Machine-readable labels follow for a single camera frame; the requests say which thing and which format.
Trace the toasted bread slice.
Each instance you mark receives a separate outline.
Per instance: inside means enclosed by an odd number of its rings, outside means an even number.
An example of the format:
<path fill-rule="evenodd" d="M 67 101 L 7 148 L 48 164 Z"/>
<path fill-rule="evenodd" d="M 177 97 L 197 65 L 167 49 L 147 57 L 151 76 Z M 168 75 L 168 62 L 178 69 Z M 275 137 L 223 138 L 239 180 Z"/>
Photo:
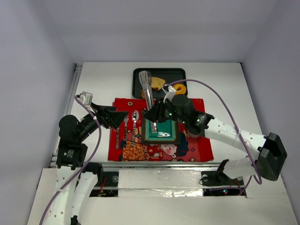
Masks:
<path fill-rule="evenodd" d="M 152 77 L 151 78 L 151 88 L 153 90 L 159 91 L 165 85 L 165 80 L 159 77 Z"/>

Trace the metal kitchen tongs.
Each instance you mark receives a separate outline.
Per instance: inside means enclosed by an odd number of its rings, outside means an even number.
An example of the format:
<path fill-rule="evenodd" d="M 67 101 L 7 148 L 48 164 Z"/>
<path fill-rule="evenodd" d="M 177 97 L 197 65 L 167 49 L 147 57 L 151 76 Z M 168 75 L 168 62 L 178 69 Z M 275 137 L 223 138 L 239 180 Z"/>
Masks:
<path fill-rule="evenodd" d="M 138 76 L 144 92 L 147 109 L 149 111 L 154 105 L 154 99 L 153 99 L 152 88 L 151 88 L 151 74 L 149 71 L 143 70 L 139 72 Z"/>

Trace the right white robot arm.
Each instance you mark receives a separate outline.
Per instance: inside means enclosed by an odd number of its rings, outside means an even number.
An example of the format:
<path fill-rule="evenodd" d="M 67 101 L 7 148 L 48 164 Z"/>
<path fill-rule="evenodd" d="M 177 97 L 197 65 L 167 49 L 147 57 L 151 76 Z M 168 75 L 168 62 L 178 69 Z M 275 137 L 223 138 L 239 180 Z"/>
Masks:
<path fill-rule="evenodd" d="M 221 162 L 217 171 L 231 179 L 259 175 L 277 181 L 287 158 L 279 135 L 257 135 L 238 130 L 213 115 L 196 110 L 193 101 L 185 95 L 176 95 L 171 101 L 157 100 L 144 117 L 151 122 L 173 120 L 183 123 L 195 136 L 216 140 L 247 153 L 248 157 Z"/>

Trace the small brown bread roll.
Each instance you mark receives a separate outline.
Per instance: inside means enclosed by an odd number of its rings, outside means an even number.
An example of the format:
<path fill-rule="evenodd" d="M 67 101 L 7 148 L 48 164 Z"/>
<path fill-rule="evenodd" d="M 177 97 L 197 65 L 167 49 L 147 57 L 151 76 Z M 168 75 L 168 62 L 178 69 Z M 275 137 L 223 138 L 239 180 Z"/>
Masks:
<path fill-rule="evenodd" d="M 144 90 L 141 91 L 141 96 L 142 96 L 142 99 L 145 99 Z"/>

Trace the glazed orange donut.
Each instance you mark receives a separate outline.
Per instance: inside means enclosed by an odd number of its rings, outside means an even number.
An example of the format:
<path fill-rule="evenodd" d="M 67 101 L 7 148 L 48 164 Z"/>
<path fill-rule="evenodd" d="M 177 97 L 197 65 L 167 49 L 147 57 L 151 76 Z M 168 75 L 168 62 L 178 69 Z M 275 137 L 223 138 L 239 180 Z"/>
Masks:
<path fill-rule="evenodd" d="M 173 88 L 176 91 L 175 95 L 184 95 L 187 92 L 186 86 L 181 83 L 177 83 L 177 84 L 173 85 Z"/>

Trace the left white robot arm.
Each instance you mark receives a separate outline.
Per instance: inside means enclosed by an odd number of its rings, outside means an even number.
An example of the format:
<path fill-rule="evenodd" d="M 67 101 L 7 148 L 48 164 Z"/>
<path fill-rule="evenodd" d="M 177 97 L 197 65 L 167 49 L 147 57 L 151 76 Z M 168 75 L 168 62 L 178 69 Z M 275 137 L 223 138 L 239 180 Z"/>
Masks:
<path fill-rule="evenodd" d="M 87 111 L 81 120 L 66 115 L 59 121 L 55 193 L 43 212 L 41 225 L 80 224 L 93 188 L 105 182 L 102 164 L 92 162 L 100 145 L 101 129 L 117 129 L 128 115 L 114 106 L 81 106 Z"/>

